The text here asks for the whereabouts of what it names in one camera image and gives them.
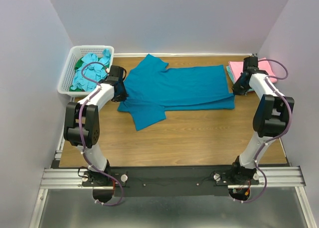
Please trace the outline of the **teal blue t-shirt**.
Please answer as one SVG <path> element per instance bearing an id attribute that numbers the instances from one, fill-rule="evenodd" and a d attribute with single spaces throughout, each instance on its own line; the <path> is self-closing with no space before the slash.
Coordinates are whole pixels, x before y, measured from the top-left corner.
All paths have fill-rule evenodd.
<path id="1" fill-rule="evenodd" d="M 223 65 L 169 68 L 147 55 L 124 81 L 128 98 L 118 111 L 129 113 L 137 131 L 166 119 L 166 111 L 233 110 Z"/>

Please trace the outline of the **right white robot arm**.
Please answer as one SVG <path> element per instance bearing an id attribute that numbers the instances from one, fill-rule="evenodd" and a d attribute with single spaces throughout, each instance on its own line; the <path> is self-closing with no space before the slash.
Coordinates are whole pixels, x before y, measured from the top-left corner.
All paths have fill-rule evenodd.
<path id="1" fill-rule="evenodd" d="M 272 76 L 259 68 L 255 56 L 246 57 L 243 71 L 232 87 L 233 94 L 245 95 L 253 89 L 259 104 L 253 118 L 253 136 L 246 149 L 232 163 L 230 180 L 235 184 L 253 179 L 268 147 L 285 135 L 291 125 L 294 99 L 286 97 L 271 82 Z"/>

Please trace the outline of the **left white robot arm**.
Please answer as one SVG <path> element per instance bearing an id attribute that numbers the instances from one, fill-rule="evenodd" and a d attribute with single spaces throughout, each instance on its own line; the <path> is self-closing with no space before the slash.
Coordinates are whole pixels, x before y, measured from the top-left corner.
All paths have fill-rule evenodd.
<path id="1" fill-rule="evenodd" d="M 112 65 L 105 79 L 94 81 L 84 76 L 96 85 L 96 88 L 78 102 L 69 102 L 66 107 L 63 137 L 75 146 L 88 165 L 88 171 L 98 185 L 121 183 L 111 175 L 108 159 L 102 154 L 98 144 L 100 136 L 99 111 L 109 101 L 123 102 L 128 94 L 124 80 L 127 71 L 120 66 Z"/>

